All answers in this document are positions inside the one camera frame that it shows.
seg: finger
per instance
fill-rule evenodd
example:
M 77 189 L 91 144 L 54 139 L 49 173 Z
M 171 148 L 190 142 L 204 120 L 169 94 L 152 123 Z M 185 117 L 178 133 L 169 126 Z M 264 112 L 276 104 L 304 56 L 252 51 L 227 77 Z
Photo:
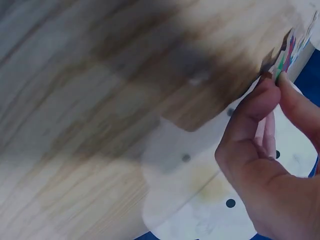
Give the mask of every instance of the finger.
M 275 114 L 274 114 L 274 111 L 272 111 L 265 118 L 265 128 L 264 128 L 262 146 L 265 149 L 267 156 L 273 159 L 276 159 L 275 131 L 276 131 Z
M 279 77 L 280 105 L 286 117 L 300 129 L 320 152 L 320 108 L 297 92 L 285 72 Z
M 280 90 L 271 79 L 265 79 L 235 109 L 222 141 L 253 140 L 258 123 L 279 103 Z
M 258 127 L 257 127 L 256 132 L 255 132 L 254 142 L 258 146 L 262 146 L 263 145 L 265 128 L 266 128 L 266 120 L 267 119 L 264 118 L 258 123 Z
M 280 90 L 271 80 L 266 79 L 252 95 L 254 97 L 246 97 L 234 111 L 215 153 L 221 170 L 238 191 L 243 191 L 249 182 L 267 182 L 269 178 L 278 174 L 278 171 L 272 170 L 279 168 L 278 164 L 275 167 L 271 163 L 277 163 L 276 161 L 259 159 L 254 138 L 258 123 L 279 103 Z M 265 171 L 262 171 L 261 166 L 264 165 Z

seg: wooden surface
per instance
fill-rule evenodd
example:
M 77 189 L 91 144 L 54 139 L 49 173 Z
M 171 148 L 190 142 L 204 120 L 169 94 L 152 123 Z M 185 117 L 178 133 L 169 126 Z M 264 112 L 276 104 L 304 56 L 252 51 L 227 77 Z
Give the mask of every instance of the wooden surface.
M 198 129 L 302 19 L 285 0 L 2 0 L 0 239 L 142 234 L 160 116 Z

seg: wooden table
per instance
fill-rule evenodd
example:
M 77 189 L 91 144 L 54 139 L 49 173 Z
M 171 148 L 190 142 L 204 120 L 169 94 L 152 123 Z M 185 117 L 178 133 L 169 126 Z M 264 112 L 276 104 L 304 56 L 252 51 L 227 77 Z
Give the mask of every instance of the wooden table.
M 160 116 L 195 131 L 306 19 L 285 0 L 2 1 L 0 239 L 143 234 Z

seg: blue surface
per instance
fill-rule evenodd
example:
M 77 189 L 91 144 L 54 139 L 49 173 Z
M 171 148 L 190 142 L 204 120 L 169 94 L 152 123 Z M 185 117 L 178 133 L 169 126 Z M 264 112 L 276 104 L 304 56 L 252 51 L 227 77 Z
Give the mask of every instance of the blue surface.
M 317 70 L 320 67 L 319 63 L 320 51 L 316 50 L 295 81 L 295 85 L 301 90 L 301 92 L 318 107 L 320 107 L 320 70 Z M 315 168 L 316 166 L 314 166 L 309 177 L 315 174 Z M 145 235 L 138 237 L 136 240 L 158 240 L 158 238 L 156 238 L 151 232 L 148 232 Z M 269 238 L 257 234 L 251 240 L 269 240 Z

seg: hand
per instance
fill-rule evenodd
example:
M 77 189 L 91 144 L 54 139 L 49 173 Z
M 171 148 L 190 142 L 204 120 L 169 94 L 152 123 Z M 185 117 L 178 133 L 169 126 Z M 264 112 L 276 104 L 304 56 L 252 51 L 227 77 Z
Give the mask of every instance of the hand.
M 273 240 L 319 240 L 320 175 L 297 178 L 273 157 L 271 112 L 279 103 L 286 117 L 320 152 L 320 109 L 294 90 L 282 73 L 279 87 L 263 78 L 240 103 L 215 158 L 259 234 Z M 256 138 L 258 124 L 265 118 L 263 138 Z

